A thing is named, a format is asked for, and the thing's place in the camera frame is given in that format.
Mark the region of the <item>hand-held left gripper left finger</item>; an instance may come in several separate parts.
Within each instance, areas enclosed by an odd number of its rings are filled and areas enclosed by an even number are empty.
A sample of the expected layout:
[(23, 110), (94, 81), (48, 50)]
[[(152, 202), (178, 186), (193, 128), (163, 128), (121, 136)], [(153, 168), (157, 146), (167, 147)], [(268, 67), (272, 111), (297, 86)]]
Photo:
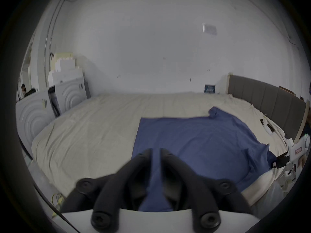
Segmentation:
[(62, 204), (61, 213), (92, 209), (90, 223), (96, 231), (117, 232), (119, 210), (138, 211), (148, 194), (151, 163), (152, 149), (146, 149), (115, 174), (80, 179)]

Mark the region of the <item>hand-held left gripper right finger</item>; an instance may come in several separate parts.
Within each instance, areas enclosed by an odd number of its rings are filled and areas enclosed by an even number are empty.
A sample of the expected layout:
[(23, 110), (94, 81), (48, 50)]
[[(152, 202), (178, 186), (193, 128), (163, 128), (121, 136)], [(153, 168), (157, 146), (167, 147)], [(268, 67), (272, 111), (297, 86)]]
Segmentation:
[(163, 194), (173, 211), (191, 209), (192, 228), (196, 233), (214, 233), (221, 223), (220, 211), (251, 215), (251, 208), (235, 183), (226, 178), (198, 175), (189, 165), (160, 149)]

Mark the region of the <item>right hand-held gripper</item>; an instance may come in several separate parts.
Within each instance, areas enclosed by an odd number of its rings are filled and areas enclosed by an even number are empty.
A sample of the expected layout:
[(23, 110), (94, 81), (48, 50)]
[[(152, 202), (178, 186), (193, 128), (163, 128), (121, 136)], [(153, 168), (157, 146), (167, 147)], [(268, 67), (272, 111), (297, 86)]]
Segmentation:
[(277, 157), (276, 161), (271, 162), (270, 169), (279, 169), (285, 167), (291, 162), (294, 165), (294, 173), (299, 177), (302, 171), (302, 156), (304, 156), (309, 149), (310, 136), (304, 134), (297, 143), (294, 143), (292, 138), (286, 139), (288, 151)]

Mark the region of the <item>person's right hand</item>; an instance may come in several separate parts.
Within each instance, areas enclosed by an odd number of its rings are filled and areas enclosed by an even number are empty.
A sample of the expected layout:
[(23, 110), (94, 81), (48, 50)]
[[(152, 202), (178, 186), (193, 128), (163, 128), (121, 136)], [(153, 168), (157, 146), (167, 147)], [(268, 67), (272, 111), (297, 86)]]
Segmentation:
[(302, 171), (303, 167), (305, 166), (306, 160), (307, 160), (307, 156), (306, 154), (303, 154), (298, 160), (297, 171), (300, 171), (300, 172)]

